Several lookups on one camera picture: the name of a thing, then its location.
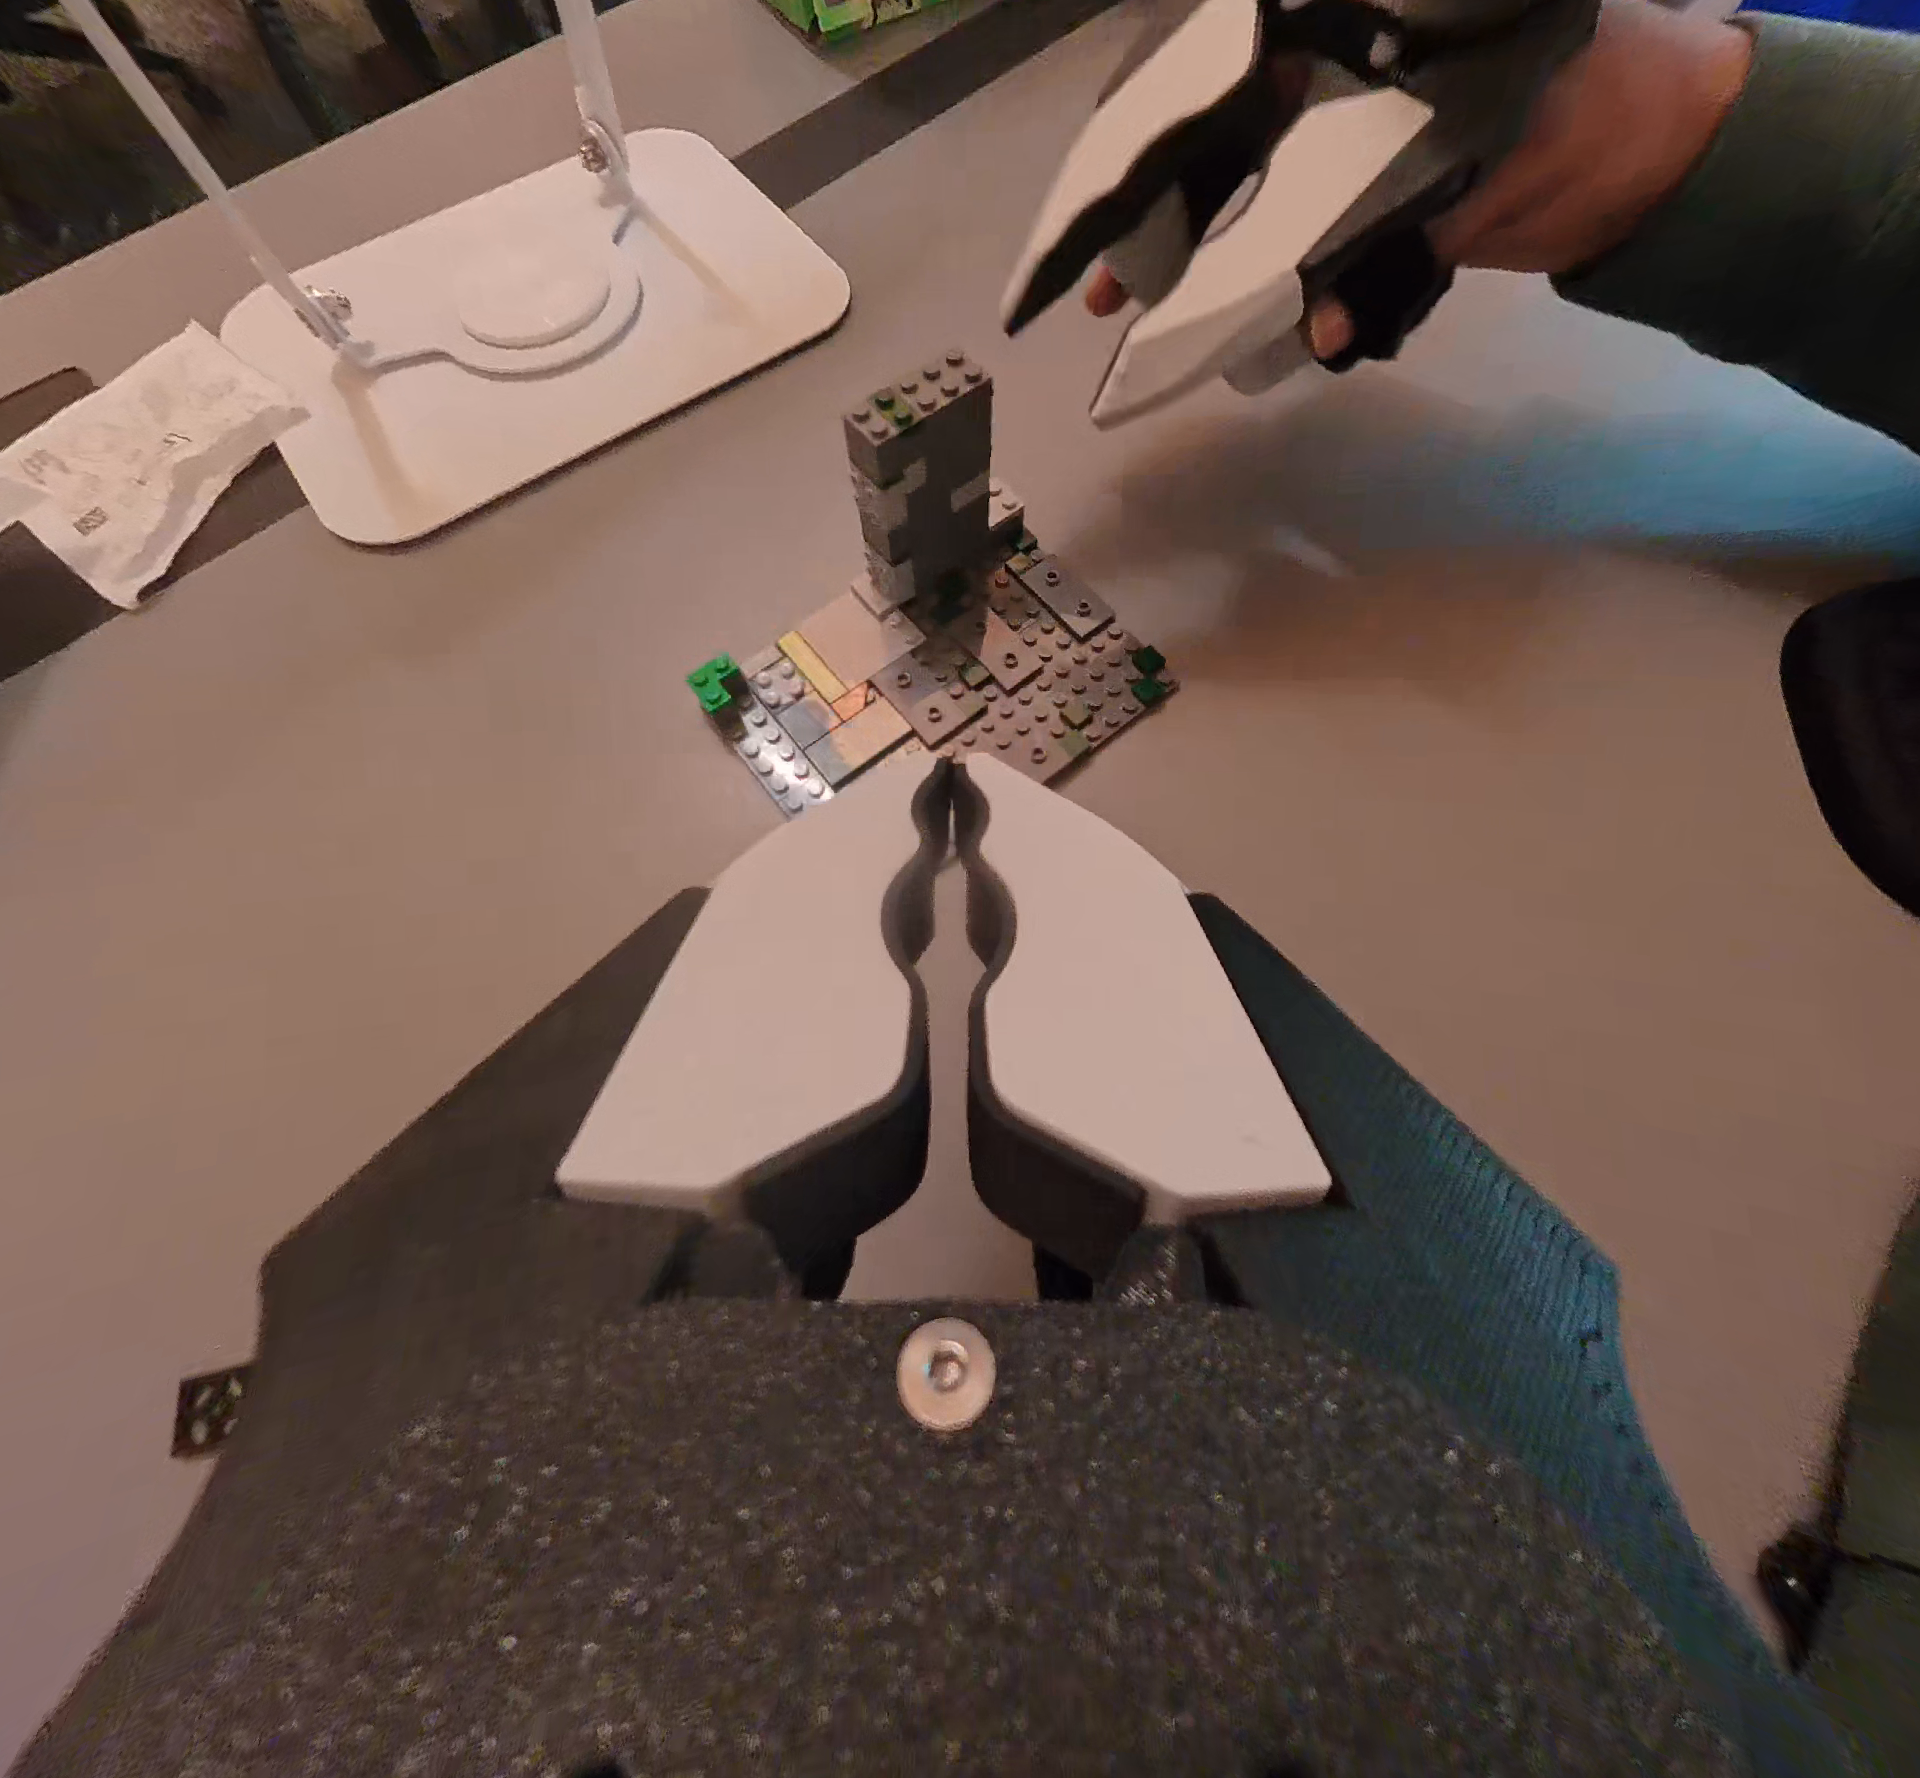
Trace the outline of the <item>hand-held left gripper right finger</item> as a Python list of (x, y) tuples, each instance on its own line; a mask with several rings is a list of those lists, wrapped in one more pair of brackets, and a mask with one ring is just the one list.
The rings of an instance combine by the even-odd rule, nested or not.
[(993, 758), (954, 765), (950, 811), (973, 1189), (1043, 1282), (1101, 1286), (1144, 1230), (1322, 1208), (1331, 1166), (1185, 880)]

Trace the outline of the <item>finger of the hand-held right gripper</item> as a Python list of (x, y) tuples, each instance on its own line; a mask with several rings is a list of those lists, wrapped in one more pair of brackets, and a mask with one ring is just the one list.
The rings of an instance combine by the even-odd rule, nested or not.
[(1094, 264), (1136, 303), (1173, 296), (1204, 241), (1186, 188), (1225, 176), (1233, 195), (1254, 160), (1221, 152), (1221, 133), (1231, 101), (1259, 71), (1259, 36), (1259, 0), (1198, 0), (1179, 17), (1156, 13), (1051, 182), (1003, 296), (1009, 336)]
[(1173, 293), (1136, 317), (1091, 403), (1119, 429), (1235, 369), (1306, 317), (1302, 267), (1432, 121), (1404, 91), (1302, 111), (1277, 143), (1248, 205), (1192, 254)]

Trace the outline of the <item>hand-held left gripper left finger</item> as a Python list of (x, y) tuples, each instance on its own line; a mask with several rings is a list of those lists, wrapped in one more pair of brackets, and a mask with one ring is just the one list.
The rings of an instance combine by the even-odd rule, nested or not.
[(947, 762), (889, 759), (704, 892), (556, 1188), (592, 1209), (756, 1230), (810, 1300), (922, 1189), (922, 960)]

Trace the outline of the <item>grey toy brick model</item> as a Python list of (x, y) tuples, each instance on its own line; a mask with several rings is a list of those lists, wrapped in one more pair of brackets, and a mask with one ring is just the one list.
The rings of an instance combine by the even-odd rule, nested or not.
[(993, 375), (963, 351), (854, 403), (863, 571), (759, 654), (685, 675), (784, 817), (922, 753), (1058, 782), (1179, 694), (1165, 649), (1030, 533), (993, 416)]

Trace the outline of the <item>person's right forearm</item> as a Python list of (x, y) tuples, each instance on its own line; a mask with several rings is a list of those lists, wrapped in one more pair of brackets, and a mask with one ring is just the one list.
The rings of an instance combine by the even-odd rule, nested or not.
[(1735, 26), (1751, 63), (1712, 146), (1553, 290), (1917, 450), (1917, 38)]

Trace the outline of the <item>person's right hand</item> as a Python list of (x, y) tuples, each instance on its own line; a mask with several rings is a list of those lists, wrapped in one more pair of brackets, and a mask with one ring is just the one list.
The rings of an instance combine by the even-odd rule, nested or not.
[(1518, 146), (1429, 225), (1432, 254), (1539, 277), (1593, 267), (1692, 176), (1752, 52), (1735, 20), (1604, 0), (1592, 43), (1549, 82)]

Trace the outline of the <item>small dark brick piece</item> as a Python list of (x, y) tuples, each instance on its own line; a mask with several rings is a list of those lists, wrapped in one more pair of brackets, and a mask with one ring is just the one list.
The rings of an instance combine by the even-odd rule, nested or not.
[(249, 1397), (251, 1380), (251, 1364), (189, 1375), (176, 1387), (172, 1459), (213, 1455), (238, 1430), (238, 1414)]

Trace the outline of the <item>white book stand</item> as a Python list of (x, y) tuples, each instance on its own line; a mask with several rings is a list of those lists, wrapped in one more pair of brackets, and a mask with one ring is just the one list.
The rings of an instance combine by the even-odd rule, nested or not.
[(556, 0), (576, 152), (294, 274), (94, 0), (57, 0), (260, 286), (223, 348), (339, 541), (437, 534), (830, 336), (846, 273), (709, 140), (620, 128), (592, 0)]

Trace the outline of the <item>white printed paper bag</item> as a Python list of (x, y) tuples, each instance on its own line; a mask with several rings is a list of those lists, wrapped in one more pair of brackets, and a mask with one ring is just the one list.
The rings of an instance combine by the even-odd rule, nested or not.
[(3, 450), (3, 525), (133, 613), (241, 472), (301, 421), (301, 398), (189, 323)]

